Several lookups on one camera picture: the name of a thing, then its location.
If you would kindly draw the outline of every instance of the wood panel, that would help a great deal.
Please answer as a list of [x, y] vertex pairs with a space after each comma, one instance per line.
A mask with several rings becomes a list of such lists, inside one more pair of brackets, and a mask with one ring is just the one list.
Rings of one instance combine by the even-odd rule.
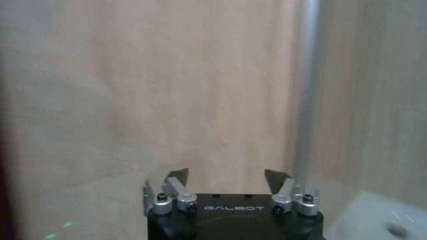
[[188, 166], [194, 192], [292, 173], [296, 2], [1, 1], [24, 238], [73, 218], [66, 239], [140, 239], [158, 169]]

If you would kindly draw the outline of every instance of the silver metal bracket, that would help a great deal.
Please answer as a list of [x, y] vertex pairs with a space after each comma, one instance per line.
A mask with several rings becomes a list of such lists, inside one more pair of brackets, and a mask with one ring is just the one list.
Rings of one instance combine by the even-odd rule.
[[164, 195], [161, 189], [153, 187], [148, 180], [142, 187], [142, 205], [145, 216], [149, 210], [156, 215], [165, 215], [172, 211], [172, 198]]
[[176, 207], [184, 213], [193, 213], [197, 209], [197, 195], [190, 193], [176, 177], [168, 177], [161, 186], [165, 194], [176, 199]]
[[279, 192], [271, 196], [271, 208], [277, 215], [292, 211], [291, 193], [293, 185], [295, 179], [287, 178]]
[[271, 196], [271, 208], [276, 215], [292, 211], [293, 203], [299, 214], [307, 217], [317, 215], [319, 211], [319, 189], [309, 184], [304, 190], [295, 179], [287, 178], [276, 194]]
[[297, 195], [297, 212], [299, 214], [313, 217], [319, 211], [319, 189], [313, 184], [305, 187], [304, 194]]

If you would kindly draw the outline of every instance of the black hole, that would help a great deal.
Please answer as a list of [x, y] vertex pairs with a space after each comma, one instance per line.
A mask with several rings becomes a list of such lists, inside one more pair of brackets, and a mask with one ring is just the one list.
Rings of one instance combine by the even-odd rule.
[[387, 231], [391, 233], [391, 235], [393, 235], [395, 238], [397, 239], [407, 239], [408, 238], [408, 230], [405, 230], [404, 227], [401, 227], [400, 225], [396, 224], [388, 224], [385, 226]]

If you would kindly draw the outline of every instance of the green light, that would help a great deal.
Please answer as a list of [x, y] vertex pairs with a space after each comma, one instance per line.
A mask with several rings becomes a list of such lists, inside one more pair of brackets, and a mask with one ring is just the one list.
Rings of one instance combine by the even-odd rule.
[[72, 226], [73, 226], [73, 222], [72, 221], [68, 221], [61, 225], [62, 228], [69, 228]]
[[57, 233], [50, 233], [49, 235], [46, 235], [45, 237], [44, 237], [44, 239], [45, 240], [48, 240], [48, 239], [56, 239], [58, 237], [58, 234]]

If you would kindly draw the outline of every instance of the metal pole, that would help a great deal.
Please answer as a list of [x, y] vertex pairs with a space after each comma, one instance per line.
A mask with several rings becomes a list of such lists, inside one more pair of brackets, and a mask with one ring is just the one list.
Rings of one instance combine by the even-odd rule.
[[315, 96], [319, 81], [320, 49], [320, 10], [325, 0], [303, 0], [300, 14], [300, 36], [297, 47], [297, 81], [301, 81], [301, 92], [297, 112], [295, 166], [296, 178], [301, 186], [307, 182], [312, 124], [315, 113]]

